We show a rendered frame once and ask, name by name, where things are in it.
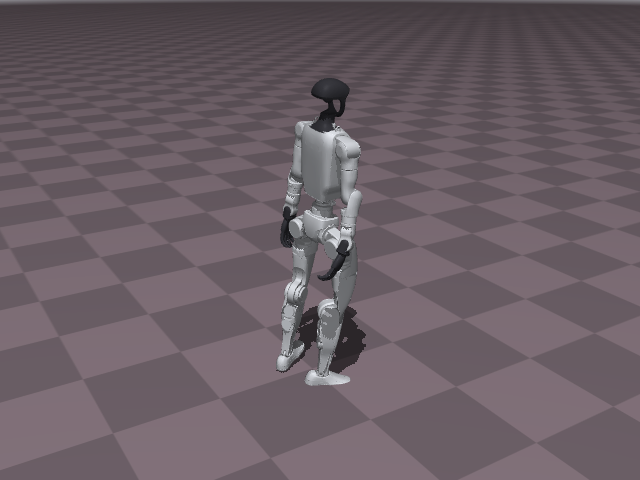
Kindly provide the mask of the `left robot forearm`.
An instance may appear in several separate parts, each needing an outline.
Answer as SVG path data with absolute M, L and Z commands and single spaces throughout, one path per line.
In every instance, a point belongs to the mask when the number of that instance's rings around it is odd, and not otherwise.
M 285 198 L 285 204 L 283 206 L 283 212 L 284 212 L 284 207 L 288 206 L 291 209 L 290 216 L 292 216 L 297 214 L 298 212 L 298 204 L 300 202 L 301 189 L 303 187 L 303 180 L 291 175 L 291 170 L 290 170 L 287 185 L 288 185 L 288 189 L 287 189 L 287 194 Z

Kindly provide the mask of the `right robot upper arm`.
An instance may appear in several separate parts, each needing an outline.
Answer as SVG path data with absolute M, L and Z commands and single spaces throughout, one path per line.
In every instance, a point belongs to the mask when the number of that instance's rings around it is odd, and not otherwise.
M 335 151 L 337 158 L 340 160 L 340 198 L 341 201 L 347 205 L 350 195 L 354 191 L 359 191 L 354 187 L 358 177 L 358 161 L 361 155 L 361 149 L 357 141 L 347 136 L 339 136 L 336 137 Z

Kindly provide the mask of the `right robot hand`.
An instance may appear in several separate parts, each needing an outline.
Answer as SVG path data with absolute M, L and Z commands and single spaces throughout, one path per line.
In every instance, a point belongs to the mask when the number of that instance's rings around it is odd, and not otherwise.
M 349 251 L 346 252 L 348 246 L 349 246 L 349 242 L 347 240 L 342 240 L 340 242 L 338 248 L 336 249 L 336 251 L 338 252 L 338 255 L 334 260 L 331 266 L 331 269 L 328 271 L 326 275 L 323 275 L 323 276 L 318 275 L 317 276 L 318 279 L 322 281 L 326 281 L 326 280 L 332 279 L 336 275 L 336 273 L 341 269 L 346 256 L 350 255 Z

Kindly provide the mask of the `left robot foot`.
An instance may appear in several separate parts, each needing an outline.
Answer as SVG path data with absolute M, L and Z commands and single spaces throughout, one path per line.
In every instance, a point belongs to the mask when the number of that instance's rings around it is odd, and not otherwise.
M 283 355 L 280 353 L 276 361 L 276 369 L 279 371 L 287 370 L 292 364 L 292 362 L 301 355 L 301 353 L 304 351 L 304 348 L 305 348 L 305 345 L 303 341 L 301 340 L 294 341 L 292 354 L 289 357 L 287 357 L 286 350 L 284 351 Z

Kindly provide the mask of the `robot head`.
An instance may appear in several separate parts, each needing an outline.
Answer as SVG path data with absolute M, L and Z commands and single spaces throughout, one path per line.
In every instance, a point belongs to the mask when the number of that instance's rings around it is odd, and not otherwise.
M 334 130 L 332 124 L 335 123 L 335 117 L 340 117 L 344 113 L 345 101 L 349 90 L 349 87 L 344 82 L 335 78 L 325 78 L 318 81 L 313 86 L 311 94 L 328 103 L 328 109 L 322 111 L 318 121 L 309 127 L 321 133 Z M 338 112 L 334 107 L 333 100 L 340 101 L 340 110 Z

